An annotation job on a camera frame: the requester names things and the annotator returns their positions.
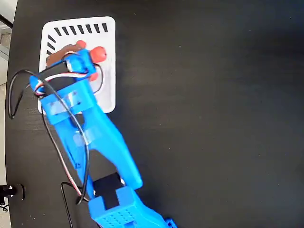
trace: floor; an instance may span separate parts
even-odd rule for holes
[[[0,43],[9,48],[11,33],[4,34],[0,38]],[[5,89],[6,84],[0,85],[0,185],[6,184],[5,174],[5,154],[4,154],[4,112],[5,112]],[[10,213],[0,209],[0,228],[11,228]]]

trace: black table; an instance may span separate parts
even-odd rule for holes
[[[144,203],[180,228],[302,227],[303,7],[277,0],[19,0],[8,81],[19,69],[38,70],[48,21],[112,16],[117,105],[109,117],[141,172]],[[15,120],[6,118],[5,133],[8,183],[27,190],[23,202],[9,201],[13,228],[67,228],[59,188],[67,179],[29,90]],[[93,176],[113,171],[92,156]],[[74,206],[75,193],[67,191],[75,226],[95,228],[86,205]]]

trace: orange ball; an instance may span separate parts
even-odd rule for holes
[[[106,51],[104,47],[95,47],[90,52],[93,63],[100,63],[106,60]]]
[[[77,41],[76,44],[78,44],[81,48],[85,48],[86,47],[86,43],[83,40]]]

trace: perforated blue part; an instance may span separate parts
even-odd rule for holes
[[[146,207],[132,188],[117,189],[116,195],[119,206],[108,210],[101,196],[89,202],[92,219],[103,228],[176,228],[172,220],[169,226],[160,214]]]

